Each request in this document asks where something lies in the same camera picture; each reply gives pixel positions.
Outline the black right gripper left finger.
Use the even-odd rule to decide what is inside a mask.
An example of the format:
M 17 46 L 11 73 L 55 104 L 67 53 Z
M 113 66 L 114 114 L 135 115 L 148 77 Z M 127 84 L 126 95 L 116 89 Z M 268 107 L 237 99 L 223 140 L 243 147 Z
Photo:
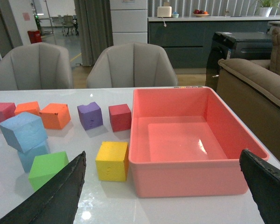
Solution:
M 74 222 L 86 170 L 86 153 L 77 157 L 36 192 L 29 174 L 0 172 L 0 224 L 71 224 Z

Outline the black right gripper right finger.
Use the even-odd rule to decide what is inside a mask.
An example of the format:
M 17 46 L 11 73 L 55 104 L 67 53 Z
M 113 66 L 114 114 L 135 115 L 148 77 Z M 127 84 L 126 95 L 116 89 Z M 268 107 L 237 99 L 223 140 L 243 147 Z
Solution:
M 240 168 L 265 224 L 280 224 L 280 169 L 253 154 L 241 152 Z

